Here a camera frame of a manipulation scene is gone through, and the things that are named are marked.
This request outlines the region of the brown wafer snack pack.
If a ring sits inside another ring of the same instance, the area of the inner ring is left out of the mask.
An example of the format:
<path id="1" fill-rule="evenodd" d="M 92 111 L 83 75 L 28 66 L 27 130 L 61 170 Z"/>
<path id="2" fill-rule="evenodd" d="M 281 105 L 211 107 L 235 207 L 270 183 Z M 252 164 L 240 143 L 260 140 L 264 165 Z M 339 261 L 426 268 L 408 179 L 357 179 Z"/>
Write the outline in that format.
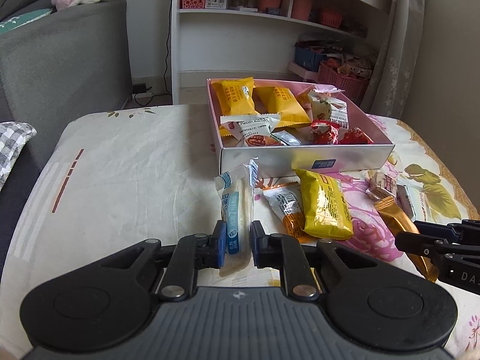
<path id="1" fill-rule="evenodd" d="M 387 197 L 396 198 L 397 183 L 396 179 L 385 174 L 384 172 L 375 172 L 369 181 L 366 194 L 374 201 L 383 200 Z"/>

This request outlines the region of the pink basket on floor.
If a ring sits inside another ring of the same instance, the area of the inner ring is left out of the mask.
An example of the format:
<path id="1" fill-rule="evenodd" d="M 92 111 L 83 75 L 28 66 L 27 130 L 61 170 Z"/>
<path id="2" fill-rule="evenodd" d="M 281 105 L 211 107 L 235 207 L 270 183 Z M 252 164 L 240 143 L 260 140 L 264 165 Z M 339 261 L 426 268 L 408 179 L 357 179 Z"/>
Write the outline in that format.
<path id="1" fill-rule="evenodd" d="M 363 99 L 368 87 L 367 79 L 342 75 L 324 62 L 320 63 L 318 81 L 341 89 L 343 94 L 354 102 L 360 102 Z"/>

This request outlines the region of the teal cushion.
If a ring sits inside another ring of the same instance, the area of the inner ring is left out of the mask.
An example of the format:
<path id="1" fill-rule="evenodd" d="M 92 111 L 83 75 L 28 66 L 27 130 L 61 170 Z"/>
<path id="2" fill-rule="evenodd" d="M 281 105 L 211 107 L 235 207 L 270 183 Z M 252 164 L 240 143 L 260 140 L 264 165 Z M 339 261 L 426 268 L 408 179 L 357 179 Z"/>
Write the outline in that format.
<path id="1" fill-rule="evenodd" d="M 30 24 L 36 20 L 49 16 L 52 13 L 52 8 L 33 10 L 17 16 L 12 16 L 9 19 L 5 19 L 0 22 L 0 34 L 3 35 L 14 29 Z"/>

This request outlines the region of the pecan kernel snack pack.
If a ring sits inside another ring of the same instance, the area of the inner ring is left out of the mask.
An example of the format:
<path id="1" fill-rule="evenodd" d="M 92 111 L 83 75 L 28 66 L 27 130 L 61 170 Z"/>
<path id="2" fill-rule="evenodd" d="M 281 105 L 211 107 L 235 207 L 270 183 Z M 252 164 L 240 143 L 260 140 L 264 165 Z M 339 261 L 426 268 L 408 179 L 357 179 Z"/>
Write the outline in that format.
<path id="1" fill-rule="evenodd" d="M 224 127 L 241 146 L 282 146 L 272 132 L 281 121 L 279 114 L 228 115 L 220 117 Z"/>

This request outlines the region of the blue storage bin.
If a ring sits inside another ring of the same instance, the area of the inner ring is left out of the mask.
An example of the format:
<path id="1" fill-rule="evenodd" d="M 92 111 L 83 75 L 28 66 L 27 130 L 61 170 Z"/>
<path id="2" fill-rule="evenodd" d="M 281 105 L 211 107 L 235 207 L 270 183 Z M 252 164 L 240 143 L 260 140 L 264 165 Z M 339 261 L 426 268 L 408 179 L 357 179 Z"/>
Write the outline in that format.
<path id="1" fill-rule="evenodd" d="M 295 45 L 295 63 L 310 72 L 317 72 L 324 59 L 323 46 Z"/>

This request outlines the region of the red shelf basket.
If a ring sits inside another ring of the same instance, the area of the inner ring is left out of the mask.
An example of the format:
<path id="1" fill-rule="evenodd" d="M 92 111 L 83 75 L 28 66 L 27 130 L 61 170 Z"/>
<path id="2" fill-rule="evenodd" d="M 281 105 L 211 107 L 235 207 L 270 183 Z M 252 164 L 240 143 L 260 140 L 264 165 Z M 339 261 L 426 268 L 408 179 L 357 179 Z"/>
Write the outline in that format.
<path id="1" fill-rule="evenodd" d="M 320 24 L 333 28 L 339 29 L 343 22 L 343 15 L 336 10 L 331 10 L 324 8 L 320 12 Z"/>

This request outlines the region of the pecan pack in box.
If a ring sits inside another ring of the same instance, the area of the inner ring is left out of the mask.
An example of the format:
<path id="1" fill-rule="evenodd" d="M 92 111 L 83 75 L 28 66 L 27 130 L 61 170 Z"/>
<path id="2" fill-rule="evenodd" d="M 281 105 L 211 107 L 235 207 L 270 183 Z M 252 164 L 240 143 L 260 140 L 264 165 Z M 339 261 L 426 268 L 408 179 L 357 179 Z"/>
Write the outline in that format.
<path id="1" fill-rule="evenodd" d="M 312 108 L 314 120 L 331 122 L 341 128 L 349 127 L 347 103 L 327 93 L 311 90 L 307 98 Z"/>

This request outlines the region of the lace curtain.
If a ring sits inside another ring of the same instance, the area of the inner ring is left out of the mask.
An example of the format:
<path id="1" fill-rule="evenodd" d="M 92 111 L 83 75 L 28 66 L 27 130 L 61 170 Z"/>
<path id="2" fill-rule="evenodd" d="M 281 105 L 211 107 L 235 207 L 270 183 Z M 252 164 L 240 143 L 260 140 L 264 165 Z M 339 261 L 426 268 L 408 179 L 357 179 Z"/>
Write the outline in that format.
<path id="1" fill-rule="evenodd" d="M 385 37 L 360 108 L 399 119 L 422 39 L 425 0 L 392 0 Z"/>

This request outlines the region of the pink white candy pack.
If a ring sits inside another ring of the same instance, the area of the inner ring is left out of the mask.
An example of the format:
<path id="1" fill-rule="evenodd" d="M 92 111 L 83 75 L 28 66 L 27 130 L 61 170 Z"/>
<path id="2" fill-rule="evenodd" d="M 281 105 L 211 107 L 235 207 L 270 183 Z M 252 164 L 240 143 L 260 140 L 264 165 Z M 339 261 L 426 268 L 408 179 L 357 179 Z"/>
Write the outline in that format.
<path id="1" fill-rule="evenodd" d="M 318 92 L 319 94 L 326 94 L 330 97 L 335 97 L 343 92 L 340 88 L 337 88 L 334 85 L 323 84 L 315 84 L 313 86 L 313 90 Z"/>

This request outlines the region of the checkered grey pillow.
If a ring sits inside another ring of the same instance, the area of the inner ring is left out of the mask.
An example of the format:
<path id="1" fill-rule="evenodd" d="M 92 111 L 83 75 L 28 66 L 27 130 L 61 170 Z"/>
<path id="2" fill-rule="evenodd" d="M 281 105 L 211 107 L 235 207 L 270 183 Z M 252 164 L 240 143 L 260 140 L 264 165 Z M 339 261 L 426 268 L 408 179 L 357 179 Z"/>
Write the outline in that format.
<path id="1" fill-rule="evenodd" d="M 35 127 L 28 123 L 1 122 L 0 189 L 5 185 L 21 150 L 35 135 L 37 135 Z"/>

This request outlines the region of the gold snack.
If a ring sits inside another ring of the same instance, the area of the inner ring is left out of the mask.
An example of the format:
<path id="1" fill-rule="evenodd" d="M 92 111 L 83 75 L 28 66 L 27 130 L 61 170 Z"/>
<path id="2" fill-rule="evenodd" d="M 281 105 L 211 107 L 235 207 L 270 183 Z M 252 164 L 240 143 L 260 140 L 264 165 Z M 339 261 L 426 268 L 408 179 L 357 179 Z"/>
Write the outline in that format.
<path id="1" fill-rule="evenodd" d="M 382 200 L 375 202 L 373 205 L 394 237 L 397 237 L 402 233 L 419 234 L 414 223 L 397 205 L 394 197 L 385 197 Z M 417 271 L 420 272 L 426 280 L 430 282 L 437 281 L 439 270 L 429 258 L 411 253 L 407 253 L 407 256 L 416 267 Z"/>

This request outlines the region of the yellow snack pack in box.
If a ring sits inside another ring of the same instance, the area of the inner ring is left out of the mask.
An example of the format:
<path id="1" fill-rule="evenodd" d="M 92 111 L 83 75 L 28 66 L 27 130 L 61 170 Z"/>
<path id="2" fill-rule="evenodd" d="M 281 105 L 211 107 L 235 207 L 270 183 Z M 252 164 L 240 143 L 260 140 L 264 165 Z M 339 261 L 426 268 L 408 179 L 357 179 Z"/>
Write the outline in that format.
<path id="1" fill-rule="evenodd" d="M 258 115 L 253 101 L 253 77 L 237 80 L 219 80 L 211 84 L 222 116 Z"/>

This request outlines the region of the white cream snack pack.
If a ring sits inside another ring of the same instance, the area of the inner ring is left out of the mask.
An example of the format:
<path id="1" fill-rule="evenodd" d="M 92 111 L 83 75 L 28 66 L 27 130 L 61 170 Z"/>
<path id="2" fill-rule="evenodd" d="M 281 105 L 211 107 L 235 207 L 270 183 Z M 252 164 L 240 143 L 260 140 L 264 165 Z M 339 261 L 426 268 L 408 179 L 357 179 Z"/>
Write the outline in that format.
<path id="1" fill-rule="evenodd" d="M 422 219 L 421 210 L 416 208 L 413 200 L 413 195 L 410 193 L 406 185 L 398 184 L 396 192 L 397 204 L 406 213 L 409 219 L 412 221 Z"/>

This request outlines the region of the yellow snack pack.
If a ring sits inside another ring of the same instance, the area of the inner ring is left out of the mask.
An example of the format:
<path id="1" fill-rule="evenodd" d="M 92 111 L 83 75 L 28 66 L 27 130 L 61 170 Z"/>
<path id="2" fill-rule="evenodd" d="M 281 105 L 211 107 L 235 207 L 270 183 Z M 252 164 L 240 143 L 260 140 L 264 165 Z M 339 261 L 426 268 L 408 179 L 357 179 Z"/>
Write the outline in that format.
<path id="1" fill-rule="evenodd" d="M 316 238 L 346 241 L 353 237 L 352 217 L 341 183 L 327 175 L 295 169 L 300 181 L 304 231 Z"/>
<path id="2" fill-rule="evenodd" d="M 222 116 L 258 115 L 253 101 L 253 77 L 237 80 L 219 80 L 211 84 Z"/>

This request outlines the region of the pink cup holder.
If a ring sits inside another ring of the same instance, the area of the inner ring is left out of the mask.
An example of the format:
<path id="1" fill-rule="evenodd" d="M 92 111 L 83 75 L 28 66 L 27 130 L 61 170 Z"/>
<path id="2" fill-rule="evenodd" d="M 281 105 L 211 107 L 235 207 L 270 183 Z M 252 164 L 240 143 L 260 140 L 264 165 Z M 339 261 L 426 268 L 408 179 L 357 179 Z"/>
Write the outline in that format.
<path id="1" fill-rule="evenodd" d="M 295 20 L 308 21 L 312 4 L 313 0 L 294 0 L 290 17 Z"/>

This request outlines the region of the white blue bread stick pack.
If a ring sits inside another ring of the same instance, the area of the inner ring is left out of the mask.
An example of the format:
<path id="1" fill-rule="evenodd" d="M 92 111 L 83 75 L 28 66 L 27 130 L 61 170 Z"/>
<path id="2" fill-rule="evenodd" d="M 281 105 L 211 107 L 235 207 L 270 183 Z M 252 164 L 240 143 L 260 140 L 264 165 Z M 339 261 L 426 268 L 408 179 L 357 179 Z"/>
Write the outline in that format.
<path id="1" fill-rule="evenodd" d="M 221 219 L 226 222 L 226 256 L 220 277 L 241 271 L 251 261 L 250 227 L 257 176 L 258 165 L 250 159 L 214 179 L 221 200 Z"/>

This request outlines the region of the red snack pack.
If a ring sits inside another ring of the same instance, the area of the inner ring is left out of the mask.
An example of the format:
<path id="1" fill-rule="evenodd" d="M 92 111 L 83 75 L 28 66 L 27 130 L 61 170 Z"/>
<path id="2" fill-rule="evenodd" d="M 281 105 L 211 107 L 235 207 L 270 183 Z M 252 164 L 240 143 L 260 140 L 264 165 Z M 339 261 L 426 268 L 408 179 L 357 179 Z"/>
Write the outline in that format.
<path id="1" fill-rule="evenodd" d="M 346 129 L 327 120 L 311 123 L 311 138 L 315 145 L 372 145 L 373 139 L 358 127 Z"/>

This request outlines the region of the white bookshelf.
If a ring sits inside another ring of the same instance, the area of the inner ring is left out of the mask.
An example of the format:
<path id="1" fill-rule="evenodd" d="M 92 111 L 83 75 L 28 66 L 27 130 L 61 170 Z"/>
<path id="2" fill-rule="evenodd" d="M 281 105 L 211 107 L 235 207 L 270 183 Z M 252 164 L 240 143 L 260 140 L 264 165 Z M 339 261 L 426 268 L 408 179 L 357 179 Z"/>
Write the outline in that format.
<path id="1" fill-rule="evenodd" d="M 298 41 L 337 41 L 370 51 L 380 47 L 392 0 L 313 0 L 308 21 L 291 18 L 294 0 L 258 9 L 258 0 L 206 0 L 203 9 L 182 9 L 171 0 L 172 96 L 181 103 L 188 88 L 208 78 L 292 79 L 288 68 Z M 327 8 L 343 15 L 339 29 L 320 24 Z"/>

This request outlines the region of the grey sofa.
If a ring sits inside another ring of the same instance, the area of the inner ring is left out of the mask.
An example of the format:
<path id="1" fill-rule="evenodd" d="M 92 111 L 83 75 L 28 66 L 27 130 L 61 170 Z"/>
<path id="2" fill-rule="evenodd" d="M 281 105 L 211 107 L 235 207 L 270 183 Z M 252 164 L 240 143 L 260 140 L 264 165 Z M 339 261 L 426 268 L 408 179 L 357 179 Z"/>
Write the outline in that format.
<path id="1" fill-rule="evenodd" d="M 68 7 L 1 36 L 1 121 L 35 127 L 25 150 L 38 169 L 70 122 L 131 94 L 126 10 L 124 0 Z"/>

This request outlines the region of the orange white snack pack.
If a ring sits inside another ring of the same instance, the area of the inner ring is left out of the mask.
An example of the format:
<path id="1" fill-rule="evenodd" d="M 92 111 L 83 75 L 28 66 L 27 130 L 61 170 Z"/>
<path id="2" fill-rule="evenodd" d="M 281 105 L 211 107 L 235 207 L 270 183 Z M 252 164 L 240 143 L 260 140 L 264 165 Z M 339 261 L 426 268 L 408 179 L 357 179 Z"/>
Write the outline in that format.
<path id="1" fill-rule="evenodd" d="M 264 188 L 263 194 L 272 212 L 281 220 L 287 235 L 294 237 L 300 243 L 315 241 L 314 237 L 304 231 L 305 215 L 298 182 Z"/>

